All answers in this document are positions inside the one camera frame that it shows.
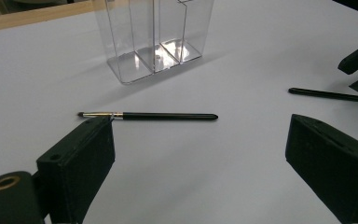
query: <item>table surface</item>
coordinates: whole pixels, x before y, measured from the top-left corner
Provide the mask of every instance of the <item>table surface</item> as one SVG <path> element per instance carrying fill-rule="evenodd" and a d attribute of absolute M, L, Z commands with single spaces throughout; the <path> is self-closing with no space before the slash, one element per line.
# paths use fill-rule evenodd
<path fill-rule="evenodd" d="M 35 160 L 78 111 L 215 113 L 216 122 L 123 121 L 117 160 L 85 223 L 338 223 L 285 161 L 292 114 L 358 139 L 356 94 L 337 65 L 358 49 L 358 12 L 329 0 L 215 1 L 204 56 L 121 85 L 93 12 L 0 30 L 0 175 Z"/>

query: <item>clear plastic organizer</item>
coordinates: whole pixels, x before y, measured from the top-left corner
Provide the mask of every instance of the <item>clear plastic organizer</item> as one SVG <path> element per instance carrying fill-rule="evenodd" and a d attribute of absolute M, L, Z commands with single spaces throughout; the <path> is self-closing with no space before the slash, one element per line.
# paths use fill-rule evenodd
<path fill-rule="evenodd" d="M 202 55 L 213 0 L 93 0 L 107 62 L 120 82 Z"/>

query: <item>white table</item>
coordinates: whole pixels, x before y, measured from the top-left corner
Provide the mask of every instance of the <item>white table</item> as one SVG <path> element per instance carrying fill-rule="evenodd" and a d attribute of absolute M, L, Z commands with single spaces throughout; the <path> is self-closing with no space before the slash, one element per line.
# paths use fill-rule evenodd
<path fill-rule="evenodd" d="M 35 160 L 78 111 L 200 112 L 217 122 L 114 121 L 117 161 L 85 223 L 338 223 L 285 161 L 292 114 L 358 139 L 356 94 L 337 70 L 358 49 L 358 12 L 330 0 L 215 1 L 204 57 L 123 86 L 94 13 L 0 31 L 0 175 Z"/>

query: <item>acrylic pen holder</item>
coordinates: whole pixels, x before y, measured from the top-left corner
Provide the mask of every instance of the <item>acrylic pen holder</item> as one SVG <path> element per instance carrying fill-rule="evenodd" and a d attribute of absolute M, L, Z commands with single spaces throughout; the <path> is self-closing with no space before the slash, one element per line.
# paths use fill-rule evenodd
<path fill-rule="evenodd" d="M 129 84 L 199 58 L 213 0 L 93 0 L 107 63 Z"/>

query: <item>screw hole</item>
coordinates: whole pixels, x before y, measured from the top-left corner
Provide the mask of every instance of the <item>screw hole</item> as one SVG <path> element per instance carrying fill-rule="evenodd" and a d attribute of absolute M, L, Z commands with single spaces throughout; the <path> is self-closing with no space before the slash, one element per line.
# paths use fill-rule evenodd
<path fill-rule="evenodd" d="M 56 161 L 56 160 L 58 160 L 60 157 L 61 157 L 61 155 L 55 154 L 55 155 L 50 156 L 50 159 L 51 159 L 52 161 Z"/>
<path fill-rule="evenodd" d="M 7 176 L 0 179 L 0 190 L 9 189 L 19 183 L 20 177 L 17 175 Z"/>

